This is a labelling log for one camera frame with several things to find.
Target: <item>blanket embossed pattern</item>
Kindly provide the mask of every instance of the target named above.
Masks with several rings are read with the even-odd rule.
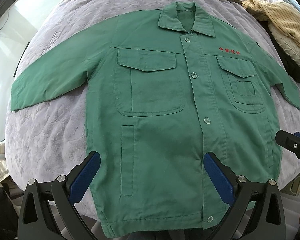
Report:
[[[174,2],[196,1],[209,14],[248,34],[282,65],[265,30],[238,3],[226,0],[63,0],[52,11],[23,55],[16,77],[30,63],[73,34],[110,17],[135,10],[158,9]],[[25,190],[29,179],[52,181],[68,174],[86,156],[85,98],[83,85],[49,102],[16,112],[7,110],[6,159],[16,184]],[[300,111],[272,88],[281,129],[300,132]],[[300,161],[283,151],[279,188],[300,172]],[[97,219],[90,189],[76,208],[80,214]]]

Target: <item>silver bolt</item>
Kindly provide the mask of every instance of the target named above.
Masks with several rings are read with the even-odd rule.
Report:
[[[63,182],[63,181],[65,181],[65,179],[66,179],[66,176],[65,176],[65,175],[60,175],[60,176],[58,177],[58,181],[59,181],[59,182]]]
[[[275,180],[274,180],[274,179],[270,179],[270,180],[269,180],[269,184],[272,185],[272,186],[275,186],[275,184],[276,184],[276,183],[275,183]]]
[[[28,184],[29,185],[32,185],[32,184],[34,184],[35,183],[35,179],[30,179],[29,181],[28,181]]]
[[[247,178],[245,176],[239,176],[239,181],[240,182],[246,182]]]

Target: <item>white blanket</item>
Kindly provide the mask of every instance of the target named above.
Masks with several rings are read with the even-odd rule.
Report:
[[[163,8],[174,1],[197,1],[208,13],[250,35],[281,64],[264,29],[239,4],[226,0],[63,0],[32,39],[16,76],[46,51],[82,29],[119,14]],[[84,85],[50,102],[16,112],[10,112],[8,106],[6,159],[10,174],[21,189],[25,190],[31,178],[44,182],[68,174],[85,158],[86,92]],[[281,129],[300,132],[300,111],[287,103],[277,89],[272,89],[272,96]],[[279,187],[283,188],[299,172],[300,161],[284,150]],[[76,208],[79,213],[97,219],[89,189]]]

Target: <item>pile of clothes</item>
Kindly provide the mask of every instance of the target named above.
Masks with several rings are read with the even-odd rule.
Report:
[[[283,1],[246,0],[242,6],[266,30],[287,73],[300,83],[300,12]]]

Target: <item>green jacket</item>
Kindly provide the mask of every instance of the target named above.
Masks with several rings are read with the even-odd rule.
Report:
[[[298,88],[250,37],[196,3],[135,11],[63,41],[15,80],[11,111],[88,82],[87,153],[101,155],[90,189],[107,237],[209,228],[227,210],[202,159],[237,175],[277,179],[276,85]]]

